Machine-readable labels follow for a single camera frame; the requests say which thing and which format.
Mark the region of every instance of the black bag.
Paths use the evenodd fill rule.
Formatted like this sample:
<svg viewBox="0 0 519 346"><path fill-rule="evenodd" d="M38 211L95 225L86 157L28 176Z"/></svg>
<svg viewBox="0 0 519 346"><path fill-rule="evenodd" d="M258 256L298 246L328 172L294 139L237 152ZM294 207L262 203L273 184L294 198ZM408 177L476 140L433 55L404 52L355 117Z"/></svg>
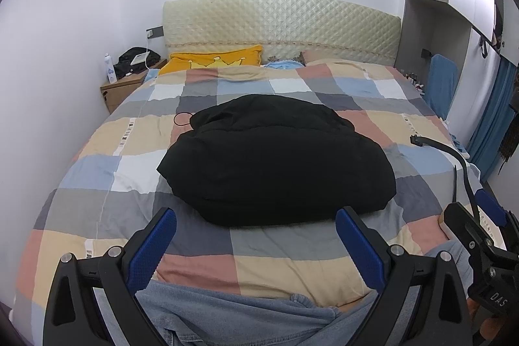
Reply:
<svg viewBox="0 0 519 346"><path fill-rule="evenodd" d="M157 170L221 226L333 219L381 210L396 194L382 148L324 105L247 95L194 114Z"/></svg>
<svg viewBox="0 0 519 346"><path fill-rule="evenodd" d="M136 55L140 55L141 53L146 52L145 47L132 47L131 49L124 52L119 57L119 62L114 65L115 70L115 76L117 79L121 79L124 77L128 72L138 74L146 69L146 65L148 65L148 68L151 68L154 64L159 62L160 55L158 53L155 53L154 51L148 49L149 55L146 59L146 64L144 62L141 62L140 64L130 65L133 61L133 58L136 57Z"/></svg>

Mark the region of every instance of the blue denim pants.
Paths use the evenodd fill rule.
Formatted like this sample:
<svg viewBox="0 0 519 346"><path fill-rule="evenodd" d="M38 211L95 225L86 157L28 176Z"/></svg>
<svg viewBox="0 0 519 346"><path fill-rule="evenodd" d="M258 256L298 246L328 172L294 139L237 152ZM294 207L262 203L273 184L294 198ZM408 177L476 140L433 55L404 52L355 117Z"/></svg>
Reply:
<svg viewBox="0 0 519 346"><path fill-rule="evenodd" d="M456 261L466 294L472 283L469 254L459 242L449 241L427 255L434 257L441 250L449 251ZM409 290L388 345L397 345L403 336L417 294L418 287ZM104 291L96 289L96 296L115 344L128 345ZM290 299L247 298L154 280L136 296L169 345L344 346L368 313L376 292L344 313L334 306L319 308L302 294Z"/></svg>

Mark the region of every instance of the finger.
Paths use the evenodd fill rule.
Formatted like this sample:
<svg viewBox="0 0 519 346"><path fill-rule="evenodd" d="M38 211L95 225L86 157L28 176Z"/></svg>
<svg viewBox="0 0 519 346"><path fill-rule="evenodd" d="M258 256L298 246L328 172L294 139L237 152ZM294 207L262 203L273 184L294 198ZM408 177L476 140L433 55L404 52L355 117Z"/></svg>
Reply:
<svg viewBox="0 0 519 346"><path fill-rule="evenodd" d="M481 336L485 340L492 340L502 326L504 326L504 317L492 317L487 318L483 323L481 324L481 327L479 328L479 332L481 333Z"/></svg>
<svg viewBox="0 0 519 346"><path fill-rule="evenodd" d="M477 310L479 309L479 303L477 303L475 300L467 298L466 300L466 306L469 309L469 317L470 321L474 320L474 317L476 316Z"/></svg>

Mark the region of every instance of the quilted headboard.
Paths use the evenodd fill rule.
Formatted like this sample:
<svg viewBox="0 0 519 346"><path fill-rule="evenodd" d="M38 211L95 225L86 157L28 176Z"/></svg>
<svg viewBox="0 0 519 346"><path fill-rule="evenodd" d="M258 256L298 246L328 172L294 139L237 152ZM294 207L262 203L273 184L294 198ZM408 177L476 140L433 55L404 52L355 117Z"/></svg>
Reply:
<svg viewBox="0 0 519 346"><path fill-rule="evenodd" d="M302 50L393 65L400 18L339 0L176 0L164 3L168 53L222 52L261 44L263 62Z"/></svg>

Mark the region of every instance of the nightstand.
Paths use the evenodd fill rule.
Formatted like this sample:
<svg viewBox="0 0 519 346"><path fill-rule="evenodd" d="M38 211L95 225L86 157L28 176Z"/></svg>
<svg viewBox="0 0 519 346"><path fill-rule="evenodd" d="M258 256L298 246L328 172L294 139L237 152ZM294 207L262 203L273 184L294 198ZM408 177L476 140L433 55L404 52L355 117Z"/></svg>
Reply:
<svg viewBox="0 0 519 346"><path fill-rule="evenodd" d="M166 59L161 59L155 65L150 67L150 69L160 69L167 62ZM101 94L103 95L108 112L112 113L124 101L124 99L141 86L147 72L148 70L146 69L141 73L123 77L120 80L117 80L116 83L106 83L101 86Z"/></svg>

